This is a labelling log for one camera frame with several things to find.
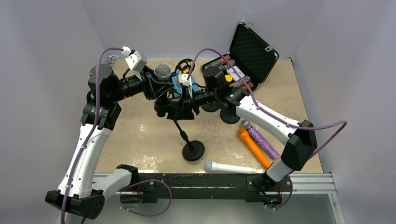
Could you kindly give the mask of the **purple glitter microphone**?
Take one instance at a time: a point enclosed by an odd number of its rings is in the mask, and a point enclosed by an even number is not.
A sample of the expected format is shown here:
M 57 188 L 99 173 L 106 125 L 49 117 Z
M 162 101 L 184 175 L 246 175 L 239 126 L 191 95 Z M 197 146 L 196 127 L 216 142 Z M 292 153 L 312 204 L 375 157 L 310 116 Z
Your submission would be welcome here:
M 272 147 L 272 145 L 259 133 L 259 131 L 252 126 L 249 120 L 241 121 L 240 126 L 244 128 L 250 137 L 259 144 L 259 146 L 270 156 L 271 159 L 277 159 L 280 154 Z

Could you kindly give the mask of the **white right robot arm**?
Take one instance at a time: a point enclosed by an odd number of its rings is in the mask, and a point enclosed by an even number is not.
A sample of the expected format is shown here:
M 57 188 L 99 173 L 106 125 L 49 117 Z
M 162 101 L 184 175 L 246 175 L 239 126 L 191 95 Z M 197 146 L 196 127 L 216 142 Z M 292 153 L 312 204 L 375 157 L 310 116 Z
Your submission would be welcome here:
M 194 83 L 188 78 L 187 73 L 176 71 L 171 73 L 170 78 L 182 89 L 182 93 L 187 93 L 190 97 L 188 104 L 191 107 L 215 104 L 237 119 L 247 118 L 254 122 L 285 146 L 283 153 L 274 159 L 262 177 L 266 189 L 275 189 L 286 175 L 301 170 L 314 155 L 317 140 L 311 122 L 304 120 L 299 123 L 265 107 L 256 101 L 253 94 L 230 85 L 220 70 L 205 70 L 206 86 L 203 87 L 203 92 L 194 91 Z

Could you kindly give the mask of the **black microphone silver grille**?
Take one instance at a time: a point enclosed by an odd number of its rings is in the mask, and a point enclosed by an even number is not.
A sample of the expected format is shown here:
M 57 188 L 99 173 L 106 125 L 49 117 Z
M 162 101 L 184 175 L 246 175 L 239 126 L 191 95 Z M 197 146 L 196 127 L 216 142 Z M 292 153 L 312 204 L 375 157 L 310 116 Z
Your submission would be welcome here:
M 171 76 L 171 68 L 166 63 L 159 63 L 154 69 L 154 74 L 160 85 L 155 101 L 155 111 L 158 117 L 164 117 L 165 111 L 162 107 L 167 105 L 166 92 L 170 88 L 169 77 Z

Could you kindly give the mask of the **black tripod shock-mount stand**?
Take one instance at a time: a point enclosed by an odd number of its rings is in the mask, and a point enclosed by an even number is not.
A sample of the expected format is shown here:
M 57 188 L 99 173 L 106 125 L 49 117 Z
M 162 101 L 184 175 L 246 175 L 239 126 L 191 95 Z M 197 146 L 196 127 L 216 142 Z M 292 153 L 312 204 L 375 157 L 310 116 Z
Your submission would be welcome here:
M 191 64 L 192 64 L 192 59 L 186 58 L 181 60 L 175 67 L 174 72 L 171 75 L 171 78 L 176 75 L 176 74 L 180 74 L 183 73 L 183 70 L 187 69 L 190 70 L 191 68 Z M 189 94 L 187 93 L 187 90 L 183 90 L 183 94 L 186 93 L 186 95 L 189 97 Z M 181 96 L 177 96 L 176 91 L 173 89 L 170 90 L 169 94 L 168 94 L 168 99 L 172 102 L 175 103 L 177 101 L 179 101 L 182 98 Z

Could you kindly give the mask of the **black round-base mic stand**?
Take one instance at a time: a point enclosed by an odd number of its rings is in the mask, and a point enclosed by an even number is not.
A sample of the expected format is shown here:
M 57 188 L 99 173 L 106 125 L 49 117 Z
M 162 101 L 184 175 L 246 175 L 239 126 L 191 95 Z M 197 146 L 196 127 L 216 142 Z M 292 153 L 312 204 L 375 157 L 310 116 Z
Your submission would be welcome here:
M 216 112 L 217 110 L 219 110 L 219 106 L 216 103 L 203 105 L 201 106 L 201 108 L 206 112 Z

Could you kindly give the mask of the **orange microphone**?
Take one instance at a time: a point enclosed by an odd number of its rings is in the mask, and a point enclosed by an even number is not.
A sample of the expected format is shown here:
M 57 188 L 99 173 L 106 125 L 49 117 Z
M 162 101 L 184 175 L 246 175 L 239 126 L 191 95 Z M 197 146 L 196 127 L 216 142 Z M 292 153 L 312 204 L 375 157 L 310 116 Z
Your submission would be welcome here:
M 263 165 L 263 167 L 265 169 L 268 169 L 271 165 L 270 161 L 266 158 L 261 149 L 250 137 L 248 131 L 245 128 L 241 127 L 237 130 L 237 135 L 247 145 L 247 147 L 251 150 L 257 160 Z

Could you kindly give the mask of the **white microphone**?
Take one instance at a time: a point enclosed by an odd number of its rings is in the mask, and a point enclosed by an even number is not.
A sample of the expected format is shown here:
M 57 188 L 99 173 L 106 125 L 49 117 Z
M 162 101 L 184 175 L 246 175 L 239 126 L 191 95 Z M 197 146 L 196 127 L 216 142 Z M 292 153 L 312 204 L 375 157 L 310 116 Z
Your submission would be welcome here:
M 205 162 L 205 171 L 209 171 L 209 172 L 221 171 L 221 172 L 247 174 L 247 175 L 254 175 L 257 173 L 257 169 L 255 169 L 255 168 L 223 164 L 223 163 L 218 163 L 215 161 L 206 161 Z

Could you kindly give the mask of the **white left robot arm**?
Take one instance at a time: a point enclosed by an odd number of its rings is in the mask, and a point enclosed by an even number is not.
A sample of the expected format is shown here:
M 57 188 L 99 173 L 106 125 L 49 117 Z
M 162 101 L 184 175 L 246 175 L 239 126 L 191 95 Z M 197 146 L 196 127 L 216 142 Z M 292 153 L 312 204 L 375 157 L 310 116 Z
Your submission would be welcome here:
M 142 180 L 136 167 L 121 164 L 111 174 L 94 181 L 95 169 L 101 152 L 120 115 L 119 102 L 143 93 L 148 99 L 162 96 L 172 83 L 154 77 L 151 69 L 130 69 L 132 76 L 119 78 L 106 65 L 91 69 L 88 79 L 90 91 L 81 118 L 80 134 L 70 166 L 56 190 L 47 193 L 45 201 L 60 210 L 58 222 L 69 224 L 79 217 L 82 222 L 94 220 L 104 203 L 119 190 L 137 190 L 143 193 L 145 185 L 158 183 L 157 179 Z

